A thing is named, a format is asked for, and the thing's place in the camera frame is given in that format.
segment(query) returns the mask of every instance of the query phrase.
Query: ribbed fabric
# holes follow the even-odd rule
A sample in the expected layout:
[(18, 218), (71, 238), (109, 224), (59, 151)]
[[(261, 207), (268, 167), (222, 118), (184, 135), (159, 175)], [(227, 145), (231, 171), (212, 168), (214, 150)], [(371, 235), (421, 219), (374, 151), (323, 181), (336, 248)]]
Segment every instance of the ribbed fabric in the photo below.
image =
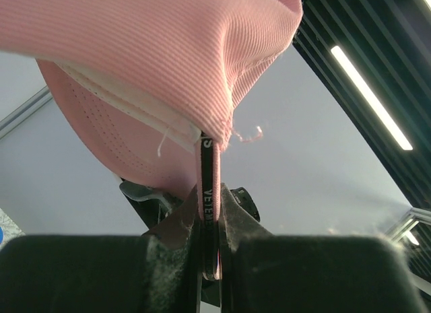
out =
[[(300, 0), (0, 0), (0, 50), (38, 58), (57, 104), (103, 164), (183, 197), (196, 183), (193, 156), (171, 143), (154, 157), (161, 133), (79, 88), (55, 63), (163, 101), (223, 151), (234, 108), (291, 43), (301, 17)], [(139, 99), (127, 108), (145, 110)]]

